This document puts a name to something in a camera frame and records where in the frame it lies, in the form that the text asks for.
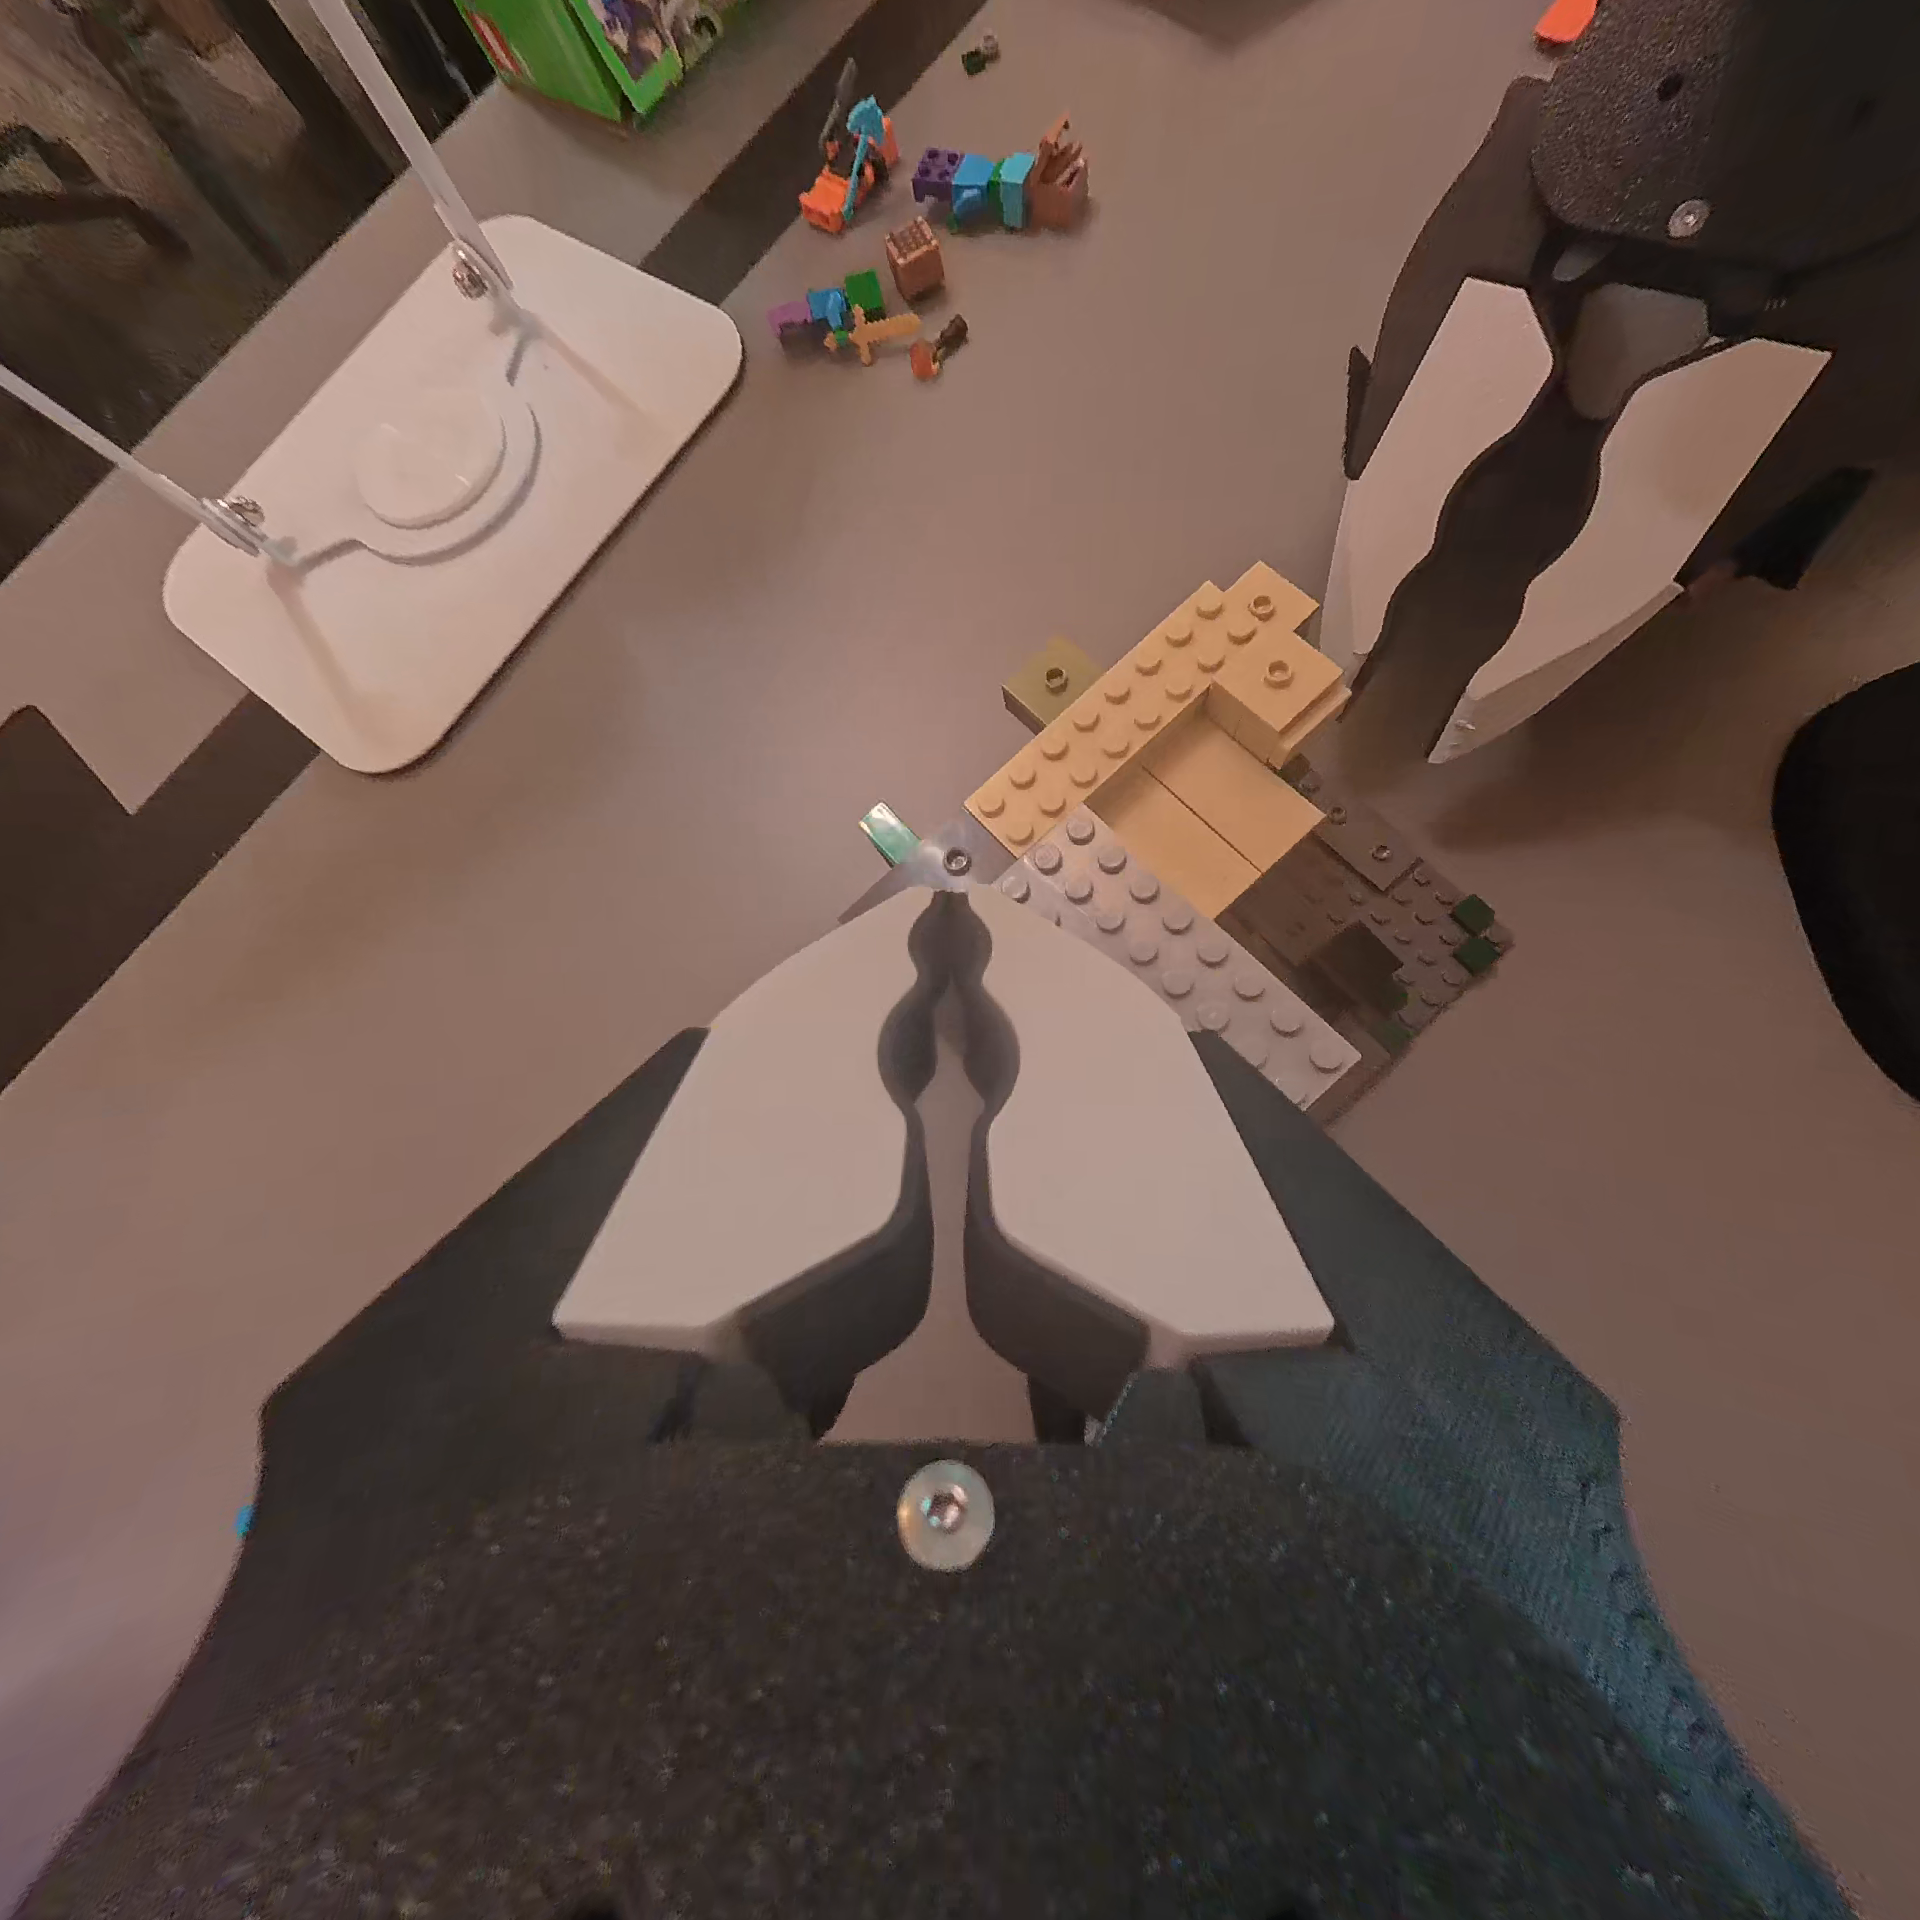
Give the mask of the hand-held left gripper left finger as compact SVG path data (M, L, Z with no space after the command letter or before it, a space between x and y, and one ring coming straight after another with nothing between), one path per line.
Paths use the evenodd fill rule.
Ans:
M919 1097L942 994L933 891L887 899L739 994L697 1037L556 1331L748 1359L830 1427L927 1308Z

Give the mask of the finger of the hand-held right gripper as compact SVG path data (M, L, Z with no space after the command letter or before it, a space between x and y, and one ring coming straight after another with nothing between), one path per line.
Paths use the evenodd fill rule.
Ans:
M1791 410L1825 350L1746 341L1710 348L1635 385L1606 423L1595 478L1574 487L1571 540L1519 593L1509 636L1437 732L1431 764L1463 758L1546 708L1678 594L1678 577ZM1439 442L1474 459L1433 493L1431 557L1467 507L1467 483L1542 425L1554 362L1517 286L1467 281L1423 364L1423 454Z
M1345 755L1465 755L1562 687L1562 566L1519 577L1526 499L1461 491L1554 372L1529 294L1467 279L1349 483L1327 571L1327 658L1349 677Z

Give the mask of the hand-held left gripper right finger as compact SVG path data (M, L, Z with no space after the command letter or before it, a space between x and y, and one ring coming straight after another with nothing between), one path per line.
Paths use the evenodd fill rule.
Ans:
M1178 1015L993 886L959 895L966 1308L1055 1409L1142 1370L1323 1349L1334 1315Z

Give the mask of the tan and grey toy brick model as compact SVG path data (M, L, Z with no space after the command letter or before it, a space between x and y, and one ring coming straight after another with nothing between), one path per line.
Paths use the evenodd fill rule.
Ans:
M1513 947L1307 747L1349 701L1274 566L1201 583L966 801L1004 894L1318 1119Z

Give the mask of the black round chair seat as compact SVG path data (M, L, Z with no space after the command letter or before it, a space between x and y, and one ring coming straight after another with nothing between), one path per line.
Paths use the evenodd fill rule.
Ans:
M1918 665L1805 721L1769 823L1797 918L1849 1034L1918 1097Z

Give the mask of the olive square toy brick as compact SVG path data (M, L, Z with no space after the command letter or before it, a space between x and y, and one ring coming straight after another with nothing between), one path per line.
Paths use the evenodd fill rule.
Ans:
M1039 732L1082 699L1105 670L1073 639L1054 636L1002 683L1002 699L1030 732Z

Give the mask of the heap of colourful toy bricks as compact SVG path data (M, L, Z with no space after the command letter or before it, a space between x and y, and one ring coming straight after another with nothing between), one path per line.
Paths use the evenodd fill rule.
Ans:
M818 133L817 175L798 194L804 226L846 234L901 172L897 123L861 87L858 61L846 60ZM867 367L901 348L915 380L937 380L970 341L970 322L957 313L935 330L924 325L924 308L946 289L943 238L1079 226L1090 202L1087 151L1067 116L1035 149L1002 158L927 146L915 163L909 196L909 219L883 236L879 270L851 273L769 310L782 353L820 353Z

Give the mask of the white stand with metal rods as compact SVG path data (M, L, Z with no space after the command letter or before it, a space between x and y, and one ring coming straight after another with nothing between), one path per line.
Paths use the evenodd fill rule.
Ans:
M481 221L347 4L315 17L447 246L227 495L198 495L11 367L5 390L198 527L169 622L329 758L435 750L731 396L708 300L522 215Z

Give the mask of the green cardboard box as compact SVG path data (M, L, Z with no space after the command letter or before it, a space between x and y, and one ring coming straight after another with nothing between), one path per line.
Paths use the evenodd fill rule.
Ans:
M647 119L739 2L460 2L495 75L614 125Z

